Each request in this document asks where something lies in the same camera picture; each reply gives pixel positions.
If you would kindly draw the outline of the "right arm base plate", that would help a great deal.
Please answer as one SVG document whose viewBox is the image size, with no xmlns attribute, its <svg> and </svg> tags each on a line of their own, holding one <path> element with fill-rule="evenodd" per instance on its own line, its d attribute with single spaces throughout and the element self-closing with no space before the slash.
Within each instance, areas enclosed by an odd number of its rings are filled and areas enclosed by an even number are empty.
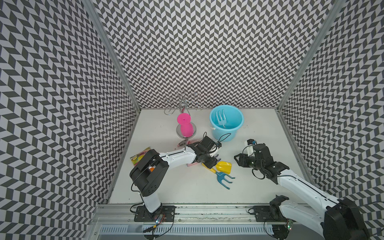
<svg viewBox="0 0 384 240">
<path fill-rule="evenodd" d="M 273 223 L 283 223 L 288 222 L 288 219 L 285 218 L 278 207 L 260 205 L 253 206 L 248 210 L 250 215 L 253 215 L 256 219 L 256 222 L 273 222 Z"/>
</svg>

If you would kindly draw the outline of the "blue rake yellow handle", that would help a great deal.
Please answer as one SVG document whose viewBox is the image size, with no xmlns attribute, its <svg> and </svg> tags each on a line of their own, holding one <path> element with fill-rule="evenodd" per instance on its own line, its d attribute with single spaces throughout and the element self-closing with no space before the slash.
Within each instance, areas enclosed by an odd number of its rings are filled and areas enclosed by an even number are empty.
<svg viewBox="0 0 384 240">
<path fill-rule="evenodd" d="M 230 175 L 223 173 L 223 172 L 218 172 L 214 168 L 210 169 L 210 171 L 217 176 L 217 181 L 219 184 L 221 184 L 227 190 L 230 189 L 230 187 L 228 187 L 224 182 L 226 182 L 228 184 L 232 184 L 233 182 L 231 182 L 230 179 L 234 180 L 235 179 L 234 177 L 231 177 Z"/>
</svg>

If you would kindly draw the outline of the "yellow toy shovel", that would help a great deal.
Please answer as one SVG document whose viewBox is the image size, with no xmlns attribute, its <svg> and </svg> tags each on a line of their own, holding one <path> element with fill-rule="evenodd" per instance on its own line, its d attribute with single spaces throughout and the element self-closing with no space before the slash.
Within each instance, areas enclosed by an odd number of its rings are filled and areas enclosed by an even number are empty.
<svg viewBox="0 0 384 240">
<path fill-rule="evenodd" d="M 232 164 L 229 162 L 224 162 L 224 161 L 218 162 L 215 165 L 216 169 L 214 169 L 214 168 L 209 169 L 204 163 L 202 163 L 202 166 L 205 167 L 206 169 L 208 169 L 209 171 L 211 171 L 212 173 L 222 172 L 222 173 L 229 175 L 231 173 L 231 170 L 232 170 Z"/>
</svg>

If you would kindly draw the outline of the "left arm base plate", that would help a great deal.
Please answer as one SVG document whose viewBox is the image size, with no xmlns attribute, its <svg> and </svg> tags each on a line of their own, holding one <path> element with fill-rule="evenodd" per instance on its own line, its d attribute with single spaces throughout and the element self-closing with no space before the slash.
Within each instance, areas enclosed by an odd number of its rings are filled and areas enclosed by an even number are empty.
<svg viewBox="0 0 384 240">
<path fill-rule="evenodd" d="M 153 213 L 150 213 L 145 206 L 138 206 L 134 217 L 134 222 L 154 223 L 160 217 L 163 222 L 173 222 L 176 213 L 176 206 L 160 206 Z"/>
</svg>

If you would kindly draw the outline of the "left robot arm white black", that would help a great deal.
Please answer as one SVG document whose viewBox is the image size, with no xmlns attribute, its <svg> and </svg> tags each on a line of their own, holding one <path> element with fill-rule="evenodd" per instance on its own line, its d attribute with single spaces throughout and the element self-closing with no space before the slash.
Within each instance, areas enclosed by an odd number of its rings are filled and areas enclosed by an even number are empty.
<svg viewBox="0 0 384 240">
<path fill-rule="evenodd" d="M 203 163 L 211 169 L 219 162 L 218 151 L 221 147 L 221 142 L 205 136 L 201 141 L 173 152 L 149 150 L 130 172 L 133 186 L 138 188 L 147 211 L 153 214 L 162 207 L 157 190 L 168 170 L 193 163 Z"/>
</svg>

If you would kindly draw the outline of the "light blue toy fork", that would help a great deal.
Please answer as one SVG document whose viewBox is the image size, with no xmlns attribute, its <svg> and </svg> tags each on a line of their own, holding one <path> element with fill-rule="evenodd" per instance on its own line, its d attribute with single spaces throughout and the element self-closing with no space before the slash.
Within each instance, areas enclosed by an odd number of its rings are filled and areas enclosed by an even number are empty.
<svg viewBox="0 0 384 240">
<path fill-rule="evenodd" d="M 217 118 L 218 126 L 225 129 L 226 124 L 227 124 L 227 118 L 225 115 L 225 111 L 224 110 L 216 111 L 216 118 Z"/>
</svg>

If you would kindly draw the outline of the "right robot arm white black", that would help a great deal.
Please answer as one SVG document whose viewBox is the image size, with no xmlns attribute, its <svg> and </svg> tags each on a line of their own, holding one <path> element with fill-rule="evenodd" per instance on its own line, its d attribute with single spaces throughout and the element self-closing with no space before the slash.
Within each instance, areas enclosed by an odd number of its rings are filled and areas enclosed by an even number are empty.
<svg viewBox="0 0 384 240">
<path fill-rule="evenodd" d="M 276 196 L 270 201 L 269 209 L 262 213 L 264 222 L 298 222 L 325 240 L 370 239 L 360 208 L 353 201 L 338 199 L 318 189 L 287 165 L 274 161 L 265 144 L 249 144 L 244 149 L 246 153 L 234 156 L 240 167 L 261 172 L 264 179 L 291 191 L 308 204 L 304 207 L 286 196 Z"/>
</svg>

